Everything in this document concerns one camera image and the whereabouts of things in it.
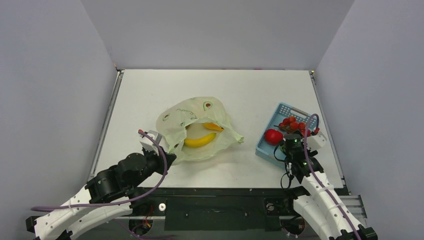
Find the red fake apple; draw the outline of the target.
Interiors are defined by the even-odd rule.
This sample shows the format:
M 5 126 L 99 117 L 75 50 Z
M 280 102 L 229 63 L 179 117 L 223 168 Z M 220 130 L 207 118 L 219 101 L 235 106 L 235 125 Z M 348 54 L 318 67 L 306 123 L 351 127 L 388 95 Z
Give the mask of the red fake apple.
M 282 132 L 270 128 L 265 131 L 263 138 L 267 144 L 277 146 L 284 139 L 284 135 Z

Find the pale green plastic bag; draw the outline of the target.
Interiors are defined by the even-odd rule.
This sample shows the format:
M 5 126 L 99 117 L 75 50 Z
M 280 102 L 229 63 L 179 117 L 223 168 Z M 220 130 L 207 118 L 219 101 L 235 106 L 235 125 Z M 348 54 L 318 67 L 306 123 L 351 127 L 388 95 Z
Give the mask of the pale green plastic bag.
M 214 123 L 224 131 L 208 130 L 203 123 Z M 244 142 L 244 137 L 232 126 L 222 102 L 211 96 L 183 100 L 161 113 L 155 126 L 164 137 L 168 151 L 176 155 L 175 164 L 205 161 Z M 184 145 L 185 139 L 198 139 L 210 133 L 216 133 L 216 137 L 205 146 L 190 148 Z

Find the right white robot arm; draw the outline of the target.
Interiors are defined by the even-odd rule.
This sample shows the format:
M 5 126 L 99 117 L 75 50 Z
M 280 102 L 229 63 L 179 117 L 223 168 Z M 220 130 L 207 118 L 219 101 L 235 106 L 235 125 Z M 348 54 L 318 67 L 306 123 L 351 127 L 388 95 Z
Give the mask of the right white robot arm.
M 315 158 L 327 138 L 322 133 L 304 137 L 287 134 L 280 144 L 289 180 L 300 186 L 290 188 L 282 199 L 283 209 L 302 217 L 321 240 L 376 240 L 372 227 L 365 227 L 335 191 L 324 168 Z

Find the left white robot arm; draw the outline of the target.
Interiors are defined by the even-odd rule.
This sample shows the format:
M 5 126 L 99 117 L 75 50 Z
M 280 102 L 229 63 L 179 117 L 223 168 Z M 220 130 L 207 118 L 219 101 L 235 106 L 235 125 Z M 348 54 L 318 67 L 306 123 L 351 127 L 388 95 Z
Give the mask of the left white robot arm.
M 152 207 L 140 184 L 153 173 L 166 175 L 177 156 L 154 151 L 131 153 L 100 171 L 59 209 L 25 220 L 26 230 L 37 240 L 75 240 L 86 231 L 121 216 L 147 214 Z

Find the red fake grape bunch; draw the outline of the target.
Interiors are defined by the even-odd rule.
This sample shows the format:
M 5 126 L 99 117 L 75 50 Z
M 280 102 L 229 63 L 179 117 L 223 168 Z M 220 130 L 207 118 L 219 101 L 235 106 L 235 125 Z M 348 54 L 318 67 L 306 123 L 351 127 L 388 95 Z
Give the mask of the red fake grape bunch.
M 276 127 L 276 130 L 283 134 L 283 137 L 285 137 L 287 134 L 294 133 L 298 133 L 303 137 L 309 137 L 313 134 L 310 129 L 306 128 L 305 122 L 298 122 L 294 116 L 284 118 L 282 122 L 280 122 L 278 125 L 274 125 L 274 127 Z

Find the yellow fake banana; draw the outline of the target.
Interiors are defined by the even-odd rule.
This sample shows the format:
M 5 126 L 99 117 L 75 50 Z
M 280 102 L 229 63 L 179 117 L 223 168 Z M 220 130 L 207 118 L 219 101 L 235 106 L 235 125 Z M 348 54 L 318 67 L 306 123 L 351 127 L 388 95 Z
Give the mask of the yellow fake banana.
M 196 139 L 186 138 L 184 140 L 184 145 L 189 148 L 200 148 L 211 143 L 216 138 L 216 135 L 217 134 L 213 132 Z

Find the blue plastic basket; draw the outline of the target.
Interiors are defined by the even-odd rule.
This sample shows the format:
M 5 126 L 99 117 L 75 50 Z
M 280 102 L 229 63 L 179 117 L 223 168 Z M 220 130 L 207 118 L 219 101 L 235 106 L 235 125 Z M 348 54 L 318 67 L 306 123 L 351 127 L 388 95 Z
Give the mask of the blue plastic basket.
M 282 122 L 284 119 L 289 119 L 294 117 L 297 123 L 306 124 L 310 118 L 310 114 L 304 112 L 298 108 L 295 108 L 286 103 L 279 103 L 272 114 L 269 122 L 267 123 L 265 130 L 262 136 L 259 138 L 259 141 L 255 148 L 255 154 L 260 158 L 278 166 L 279 168 L 284 169 L 285 164 L 282 160 L 285 159 L 285 155 L 282 153 L 281 148 L 278 147 L 277 151 L 274 154 L 274 150 L 277 145 L 272 145 L 266 141 L 266 132 L 271 130 L 271 133 L 278 132 L 281 135 L 285 136 L 290 130 L 288 125 L 286 128 L 283 127 Z

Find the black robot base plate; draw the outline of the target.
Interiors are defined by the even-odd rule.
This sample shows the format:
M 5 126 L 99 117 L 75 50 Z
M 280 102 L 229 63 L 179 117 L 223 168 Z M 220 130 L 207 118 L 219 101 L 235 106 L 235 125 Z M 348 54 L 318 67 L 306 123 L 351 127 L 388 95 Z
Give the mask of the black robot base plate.
M 297 215 L 294 200 L 306 195 L 299 186 L 282 188 L 161 187 L 128 215 L 127 227 L 146 235 L 164 221 L 165 231 L 246 231 L 282 229 Z

